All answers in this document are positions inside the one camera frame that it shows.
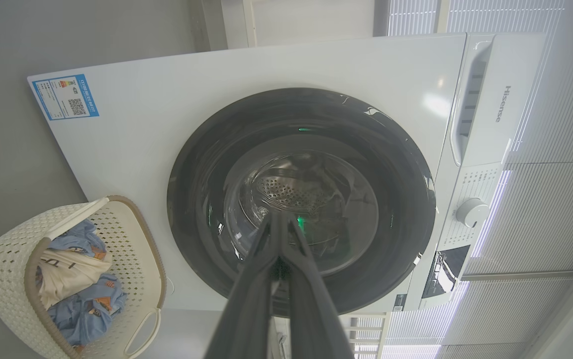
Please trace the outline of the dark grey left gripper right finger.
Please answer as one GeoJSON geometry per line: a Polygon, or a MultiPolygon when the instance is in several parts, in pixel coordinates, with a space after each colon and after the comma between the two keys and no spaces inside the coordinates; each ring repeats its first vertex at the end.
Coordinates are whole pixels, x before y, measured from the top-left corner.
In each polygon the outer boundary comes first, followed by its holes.
{"type": "Polygon", "coordinates": [[[352,359],[336,307],[298,220],[280,214],[280,261],[289,281],[291,356],[294,359],[352,359]]]}

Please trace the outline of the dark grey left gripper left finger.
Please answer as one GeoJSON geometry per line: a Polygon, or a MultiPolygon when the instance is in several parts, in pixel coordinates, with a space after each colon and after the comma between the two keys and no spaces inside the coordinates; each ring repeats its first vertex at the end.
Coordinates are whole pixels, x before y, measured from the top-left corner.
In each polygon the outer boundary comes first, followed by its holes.
{"type": "Polygon", "coordinates": [[[244,259],[205,359],[265,359],[272,311],[273,266],[279,241],[272,239],[277,212],[267,214],[244,259]]]}

